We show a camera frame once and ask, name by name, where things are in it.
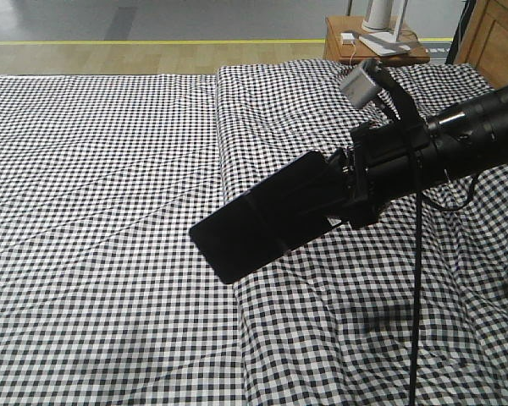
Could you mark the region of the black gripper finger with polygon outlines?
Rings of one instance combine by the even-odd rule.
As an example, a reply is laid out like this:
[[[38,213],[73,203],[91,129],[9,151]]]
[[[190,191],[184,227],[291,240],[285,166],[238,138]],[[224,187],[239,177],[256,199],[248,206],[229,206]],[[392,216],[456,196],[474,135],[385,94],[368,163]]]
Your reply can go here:
[[[246,192],[245,198],[284,254],[328,232],[348,199],[341,160],[297,160]]]

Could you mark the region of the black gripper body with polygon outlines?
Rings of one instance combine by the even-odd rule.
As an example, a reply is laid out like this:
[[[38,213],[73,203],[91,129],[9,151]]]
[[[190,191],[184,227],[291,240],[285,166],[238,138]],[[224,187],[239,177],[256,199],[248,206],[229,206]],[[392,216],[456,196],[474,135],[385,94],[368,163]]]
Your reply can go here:
[[[339,148],[329,167],[341,176],[340,196],[328,217],[359,229],[372,225],[392,200],[446,181],[442,159],[424,123],[365,123],[351,131],[352,147]]]

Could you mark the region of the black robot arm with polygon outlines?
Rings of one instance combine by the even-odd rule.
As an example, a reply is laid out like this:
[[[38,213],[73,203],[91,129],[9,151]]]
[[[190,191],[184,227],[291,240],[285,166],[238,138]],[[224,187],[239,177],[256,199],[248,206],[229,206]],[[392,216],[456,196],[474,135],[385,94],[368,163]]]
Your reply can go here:
[[[459,211],[472,201],[481,172],[508,164],[508,85],[429,118],[375,59],[355,66],[340,90],[353,107],[374,102],[389,119],[354,128],[352,147],[335,153],[344,183],[325,212],[354,229],[374,224],[389,202],[407,195]]]

